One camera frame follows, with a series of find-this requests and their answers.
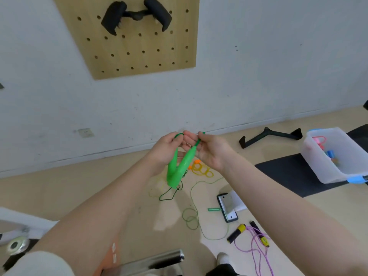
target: wall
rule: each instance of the wall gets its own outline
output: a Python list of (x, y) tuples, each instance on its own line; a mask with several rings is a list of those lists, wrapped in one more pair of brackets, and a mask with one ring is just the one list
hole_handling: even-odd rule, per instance
[(53, 0), (0, 0), (0, 176), (363, 104), (367, 6), (200, 0), (196, 68), (94, 81)]

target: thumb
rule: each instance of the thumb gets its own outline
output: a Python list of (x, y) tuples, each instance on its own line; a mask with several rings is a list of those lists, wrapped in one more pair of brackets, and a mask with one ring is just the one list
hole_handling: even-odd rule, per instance
[(183, 140), (184, 140), (184, 135), (180, 134), (176, 138), (173, 139), (173, 141), (171, 143), (171, 146), (174, 147), (174, 148), (178, 148)]
[(213, 138), (213, 135), (206, 135), (202, 132), (198, 132), (198, 137), (204, 142), (209, 142)]

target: forearm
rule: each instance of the forearm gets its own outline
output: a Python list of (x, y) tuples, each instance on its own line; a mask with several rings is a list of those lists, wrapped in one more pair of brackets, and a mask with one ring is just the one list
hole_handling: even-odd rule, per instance
[(76, 275), (92, 275), (153, 175), (145, 157), (60, 220), (34, 247), (62, 257)]
[(367, 275), (366, 257), (361, 254), (359, 242), (336, 220), (236, 153), (226, 159), (222, 173), (273, 241), (303, 273)]

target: person's right hand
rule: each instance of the person's right hand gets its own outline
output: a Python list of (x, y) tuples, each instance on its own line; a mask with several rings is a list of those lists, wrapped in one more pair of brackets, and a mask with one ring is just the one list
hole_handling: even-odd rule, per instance
[(191, 146), (194, 146), (198, 140), (201, 142), (197, 146), (196, 157), (204, 162), (210, 168), (218, 172), (222, 172), (226, 160), (232, 156), (234, 152), (225, 139), (217, 135), (207, 135), (198, 132), (198, 135), (190, 131), (184, 131), (184, 141), (182, 148), (187, 152)]

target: pegboard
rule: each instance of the pegboard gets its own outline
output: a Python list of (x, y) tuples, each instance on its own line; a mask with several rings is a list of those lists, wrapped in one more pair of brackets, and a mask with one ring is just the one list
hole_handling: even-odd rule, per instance
[(124, 1), (130, 11), (146, 9), (144, 0), (55, 0), (94, 79), (196, 66), (200, 0), (158, 0), (172, 16), (165, 32), (149, 15), (123, 18), (117, 36), (101, 25), (114, 1)]

